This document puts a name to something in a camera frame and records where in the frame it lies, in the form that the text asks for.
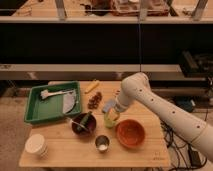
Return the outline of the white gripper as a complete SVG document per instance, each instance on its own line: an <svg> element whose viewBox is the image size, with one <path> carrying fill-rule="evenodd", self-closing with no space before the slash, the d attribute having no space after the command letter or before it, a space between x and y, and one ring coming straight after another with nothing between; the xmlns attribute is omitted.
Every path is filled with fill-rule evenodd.
<svg viewBox="0 0 213 171"><path fill-rule="evenodd" d="M119 112L125 112L127 109L128 109L127 106L124 106L118 100L115 100L114 108L110 109L109 112L110 111L115 111L116 113L119 114L119 117L120 117L120 113ZM108 121L112 121L108 117L109 112L105 114L105 119L108 120Z"/></svg>

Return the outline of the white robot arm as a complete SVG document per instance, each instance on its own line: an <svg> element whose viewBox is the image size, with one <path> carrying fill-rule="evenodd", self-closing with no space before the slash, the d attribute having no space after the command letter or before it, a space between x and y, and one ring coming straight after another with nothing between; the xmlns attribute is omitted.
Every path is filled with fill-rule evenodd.
<svg viewBox="0 0 213 171"><path fill-rule="evenodd" d="M121 81L120 92L114 99L114 110L125 112L134 100L145 105L213 163L213 126L155 94L143 72Z"/></svg>

